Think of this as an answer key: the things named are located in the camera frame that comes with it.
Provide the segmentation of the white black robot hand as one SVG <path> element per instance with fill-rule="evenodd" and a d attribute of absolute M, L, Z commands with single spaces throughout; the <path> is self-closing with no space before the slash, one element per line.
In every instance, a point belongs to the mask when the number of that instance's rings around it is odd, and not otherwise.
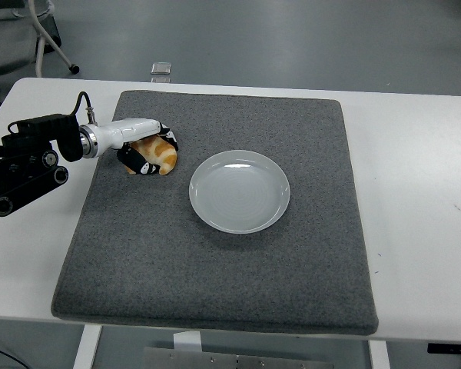
<path fill-rule="evenodd" d="M 104 126 L 82 127 L 88 138 L 86 158 L 114 149 L 128 173 L 166 175 L 177 163 L 177 141 L 172 130 L 157 120 L 126 118 Z"/>

